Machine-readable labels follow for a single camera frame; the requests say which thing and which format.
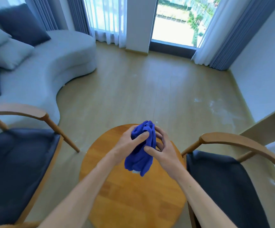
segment hand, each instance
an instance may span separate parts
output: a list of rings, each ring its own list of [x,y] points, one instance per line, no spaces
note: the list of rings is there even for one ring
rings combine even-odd
[[[156,137],[161,139],[163,144],[160,142],[156,143],[156,146],[159,148],[159,150],[156,150],[150,146],[145,146],[144,150],[146,153],[158,160],[168,175],[172,179],[176,180],[177,177],[181,175],[181,170],[185,170],[185,168],[178,159],[176,151],[174,150],[174,147],[170,142],[167,133],[158,126],[155,126],[155,130],[157,131],[155,133]]]
[[[116,165],[118,165],[125,157],[127,157],[135,147],[145,141],[149,137],[149,132],[146,131],[140,134],[136,139],[131,139],[131,132],[136,126],[130,127],[126,132],[123,133],[117,144],[110,151],[114,154]]]

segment gray curtain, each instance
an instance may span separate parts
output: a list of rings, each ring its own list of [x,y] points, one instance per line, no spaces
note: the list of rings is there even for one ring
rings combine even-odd
[[[48,0],[25,0],[25,3],[47,31],[58,29]]]
[[[275,0],[251,0],[209,66],[217,70],[229,69],[274,10]]]
[[[68,0],[75,30],[89,34],[84,0]]]

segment finger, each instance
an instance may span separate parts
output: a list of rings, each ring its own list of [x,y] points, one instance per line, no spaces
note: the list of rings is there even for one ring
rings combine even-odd
[[[157,142],[156,146],[159,148],[160,151],[162,151],[164,149],[164,145],[160,142]]]
[[[131,135],[131,132],[135,129],[135,127],[137,127],[138,125],[134,125],[134,126],[131,126],[128,130],[126,130],[124,133],[125,134],[130,134]]]
[[[139,136],[137,136],[137,138],[133,139],[132,142],[135,144],[135,146],[137,146],[138,144],[145,141],[148,137],[149,137],[149,132],[146,131],[146,132],[140,134]]]
[[[155,130],[157,131],[157,132],[159,132],[161,135],[162,135],[162,142],[163,142],[163,144],[165,145],[167,142],[169,142],[169,137],[168,137],[168,135],[167,135],[167,133],[164,131],[164,130],[162,130],[160,127],[158,127],[158,126],[155,126]]]
[[[160,158],[161,152],[157,151],[156,149],[154,149],[150,146],[144,146],[144,151],[157,160]]]
[[[163,138],[162,134],[160,134],[159,132],[155,132],[155,136],[160,140],[162,140]]]

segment table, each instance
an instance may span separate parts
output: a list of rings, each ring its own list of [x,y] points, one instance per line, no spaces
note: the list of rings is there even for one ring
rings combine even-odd
[[[91,145],[82,161],[79,180],[96,166],[132,125],[114,127]],[[173,146],[184,165],[179,150]],[[122,161],[103,184],[89,219],[96,228],[169,228],[179,218],[185,202],[176,181],[168,176],[156,159],[153,159],[144,177],[125,169]]]

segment sofa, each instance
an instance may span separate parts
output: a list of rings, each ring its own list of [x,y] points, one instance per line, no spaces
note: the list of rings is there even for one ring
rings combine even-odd
[[[71,79],[96,69],[96,43],[91,36],[76,31],[47,33],[51,40],[35,46],[31,56],[15,70],[1,70],[0,104],[22,103],[42,108],[58,124],[56,95]],[[47,127],[44,122],[23,116],[3,115],[0,119],[10,128]]]

